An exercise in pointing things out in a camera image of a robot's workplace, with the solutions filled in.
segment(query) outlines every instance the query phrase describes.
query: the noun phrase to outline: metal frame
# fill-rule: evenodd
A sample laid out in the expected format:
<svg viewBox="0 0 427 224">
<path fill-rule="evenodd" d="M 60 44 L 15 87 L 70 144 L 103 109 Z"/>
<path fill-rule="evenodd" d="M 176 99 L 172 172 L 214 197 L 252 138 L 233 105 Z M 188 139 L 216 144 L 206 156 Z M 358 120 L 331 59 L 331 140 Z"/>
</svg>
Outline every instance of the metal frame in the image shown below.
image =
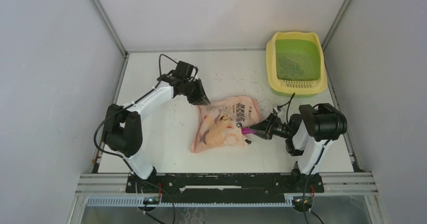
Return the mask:
<svg viewBox="0 0 427 224">
<path fill-rule="evenodd" d="M 113 41 L 117 45 L 120 53 L 124 57 L 122 69 L 120 71 L 116 90 L 112 97 L 112 102 L 117 101 L 121 83 L 123 81 L 124 73 L 127 66 L 129 54 L 125 50 L 122 42 L 120 41 L 116 30 L 114 29 L 110 19 L 108 18 L 102 4 L 99 0 L 90 0 L 94 6 L 95 11 L 101 18 L 106 30 L 111 35 Z M 338 28 L 345 12 L 348 9 L 349 4 L 352 0 L 344 0 L 325 40 L 322 43 L 323 49 L 325 49 L 336 29 Z M 339 108 L 339 100 L 335 94 L 333 84 L 330 83 L 330 90 L 335 106 Z M 350 136 L 344 136 L 347 148 L 350 156 L 354 153 L 353 146 L 350 141 Z M 386 214 L 381 204 L 381 199 L 378 194 L 377 186 L 372 177 L 371 173 L 321 173 L 325 192 L 316 193 L 319 196 L 350 196 L 350 195 L 363 195 L 371 216 L 372 223 L 383 223 L 388 224 Z M 82 174 L 78 183 L 75 197 L 72 202 L 71 209 L 68 213 L 67 223 L 81 223 L 83 214 L 86 206 L 141 206 L 144 198 L 156 197 L 158 193 L 144 193 L 141 194 L 129 194 L 125 192 L 127 185 L 128 174 Z M 241 207 L 290 207 L 292 206 L 292 200 L 294 197 L 300 197 L 301 193 L 290 193 L 283 195 L 283 202 L 281 203 L 258 203 L 258 204 L 197 204 L 197 203 L 176 203 L 177 207 L 191 207 L 191 206 L 202 206 L 202 207 L 229 207 L 229 206 L 241 206 Z M 161 202 L 160 206 L 170 206 L 170 203 Z"/>
</svg>

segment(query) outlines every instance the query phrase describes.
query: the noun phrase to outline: cat litter bag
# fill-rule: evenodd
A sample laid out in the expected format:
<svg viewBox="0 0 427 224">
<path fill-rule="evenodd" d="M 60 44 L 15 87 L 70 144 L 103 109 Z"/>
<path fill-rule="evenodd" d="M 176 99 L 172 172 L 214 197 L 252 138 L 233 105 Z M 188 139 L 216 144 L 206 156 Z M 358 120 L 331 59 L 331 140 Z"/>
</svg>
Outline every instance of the cat litter bag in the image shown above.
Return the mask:
<svg viewBox="0 0 427 224">
<path fill-rule="evenodd" d="M 198 106 L 200 125 L 192 153 L 223 146 L 246 146 L 249 140 L 242 134 L 242 127 L 261 121 L 255 99 L 246 96 L 228 97 L 213 101 L 209 106 Z"/>
</svg>

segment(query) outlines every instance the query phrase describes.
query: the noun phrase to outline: white wall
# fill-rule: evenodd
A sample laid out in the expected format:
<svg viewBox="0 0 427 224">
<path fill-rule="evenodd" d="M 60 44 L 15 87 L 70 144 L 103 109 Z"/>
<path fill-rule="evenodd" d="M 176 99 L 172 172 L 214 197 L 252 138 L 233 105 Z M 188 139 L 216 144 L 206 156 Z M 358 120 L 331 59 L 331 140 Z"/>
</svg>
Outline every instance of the white wall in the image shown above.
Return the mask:
<svg viewBox="0 0 427 224">
<path fill-rule="evenodd" d="M 121 55 L 89 0 L 0 0 L 0 223 L 64 223 Z"/>
<path fill-rule="evenodd" d="M 277 31 L 326 36 L 344 0 L 100 0 L 127 50 L 265 48 Z"/>
<path fill-rule="evenodd" d="M 326 64 L 391 223 L 425 223 L 427 0 L 354 0 Z"/>
</svg>

